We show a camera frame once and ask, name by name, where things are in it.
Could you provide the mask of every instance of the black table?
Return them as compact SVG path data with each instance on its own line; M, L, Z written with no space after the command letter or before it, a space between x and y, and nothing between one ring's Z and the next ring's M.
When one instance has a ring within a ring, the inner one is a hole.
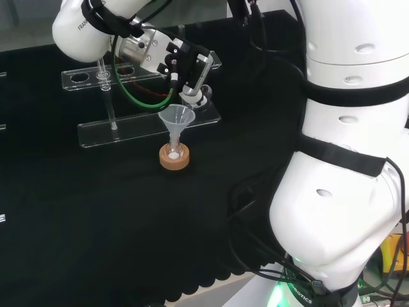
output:
M270 48L300 41L283 11L266 26ZM98 88L63 90L61 71L87 65L55 45L0 54L2 307L143 306L229 277L229 191L285 165L305 99L286 64L269 60L254 77L260 53L232 20L188 26L187 38L223 62L209 82L222 121L184 132L192 161L179 173L159 164L166 135L80 148L77 124L105 119L104 103ZM114 107L135 113L120 96ZM251 220L267 228L266 208Z

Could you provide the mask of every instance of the clear funnel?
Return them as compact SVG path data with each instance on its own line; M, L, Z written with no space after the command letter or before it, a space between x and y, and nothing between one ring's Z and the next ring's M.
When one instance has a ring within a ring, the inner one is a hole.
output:
M170 104L159 112L159 117L171 135L171 142L166 146L166 155L171 159L183 157L183 147L179 144L179 137L181 132L195 120L195 112L187 106Z

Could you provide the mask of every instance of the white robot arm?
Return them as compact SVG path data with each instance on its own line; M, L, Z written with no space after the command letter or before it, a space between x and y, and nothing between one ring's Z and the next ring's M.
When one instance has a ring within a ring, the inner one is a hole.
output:
M92 0L84 1L91 6ZM104 6L116 16L130 19L149 1L104 0ZM290 1L297 1L297 17L305 24L306 70L311 84L344 95L350 90L396 87L409 78L409 40L405 39L409 33L408 0ZM109 50L111 35L88 22L82 3L63 2L53 35L69 57L92 62ZM120 39L116 52L156 72L170 54L166 50L170 43L181 47L183 42L145 29L141 38ZM150 52L157 54L150 63L144 58L147 48L157 50ZM207 55L197 59L207 63L201 77L205 76L212 59ZM197 87L201 82L203 78L183 87L192 104L201 99ZM321 97L338 99L334 95ZM391 157L405 175L409 174L409 130L405 129L408 95L376 103L366 98L354 100L355 105L348 99L345 105L331 100L307 101L302 127L305 137L350 152ZM401 202L405 205L409 200L408 195L401 199L402 188L396 169L389 163L380 174L370 176L298 151L272 201L272 229L294 264L322 281L326 289L336 292L354 287L369 257L401 218ZM284 293L290 306L311 305L312 299L297 297L300 291L286 287ZM355 294L343 306L362 305Z
M99 3L109 10L114 16L125 21L125 24L134 26L140 19L135 14L151 0L64 0L58 14L52 34L56 45L69 57L81 62L93 62L102 58L110 50L112 33L97 29L91 24L90 16L86 10L93 8L92 4ZM177 38L170 39L161 31L143 29L139 35L126 35L118 37L115 53L117 57L139 64L141 68L157 73L170 74L166 70L166 57L172 53L190 50L191 45ZM203 85L211 65L212 55L204 51L197 52L193 62L179 60L182 71L178 72L180 82L185 84L180 93L181 98L192 107L204 107L207 97L202 94Z

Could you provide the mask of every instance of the green cable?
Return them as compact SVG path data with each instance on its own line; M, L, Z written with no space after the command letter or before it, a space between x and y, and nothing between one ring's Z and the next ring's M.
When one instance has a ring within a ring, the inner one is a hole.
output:
M139 100L137 100L134 96L132 96L128 90L125 88L125 86L123 85L123 83L121 82L119 73L118 73L118 66L116 65L116 43L118 41L118 36L115 36L114 41L112 43L112 55L113 55L113 63L114 63L114 71L115 71L115 76L116 79L118 81L118 84L121 86L123 92L127 95L127 97L134 102L135 104L137 104L139 107L148 109L149 111L157 111L162 109L164 106L166 106L166 104L170 101L170 99L172 98L173 95L173 88L171 88L169 90L169 94L167 95L167 97L165 98L165 100L163 100L162 102L159 102L158 104L145 104Z

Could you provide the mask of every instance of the clear acrylic stand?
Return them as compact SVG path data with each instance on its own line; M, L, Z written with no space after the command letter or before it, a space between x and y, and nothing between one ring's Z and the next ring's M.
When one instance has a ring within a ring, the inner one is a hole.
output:
M210 54L214 59L212 69L218 69L222 65L222 62L214 51L211 51ZM107 65L104 66L104 69L108 73L106 81L111 85L116 84L114 79L111 78L112 67L110 65ZM86 88L96 88L97 86L101 86L105 81L101 80L101 78L98 78L97 75L99 73L99 66L62 72L61 80L63 82L63 88L67 91L77 91ZM118 70L118 74L120 75L120 80L122 83L162 78L160 74L153 74L139 66L129 63L121 65L120 70Z
M178 27L180 36L185 36L185 26ZM214 62L212 69L218 69L222 62L214 51L210 52ZM153 74L145 69L129 63L121 65L118 71L122 83L142 81L148 79L161 79L160 74ZM155 134L166 133L167 129L158 114L135 114L116 118L112 106L111 85L116 82L111 78L112 67L105 66L104 59L98 60L97 67L70 70L61 73L63 88L67 91L85 90L100 87L108 119L92 123L80 123L77 127L80 146L91 148L129 139L143 138ZM206 89L208 107L203 110L194 110L196 119L188 128L217 123L221 117L211 101L211 89Z
M196 119L187 129L217 123L221 119L213 102L210 102L207 109L198 110L195 113ZM125 116L115 119L114 122L116 130L112 129L112 123L109 120L79 124L78 138L81 147L90 148L167 132L158 114L143 113Z
M7 72L0 72L0 78L2 78L2 77L7 77ZM5 124L0 125L0 131L2 131L2 130L6 130L6 125Z

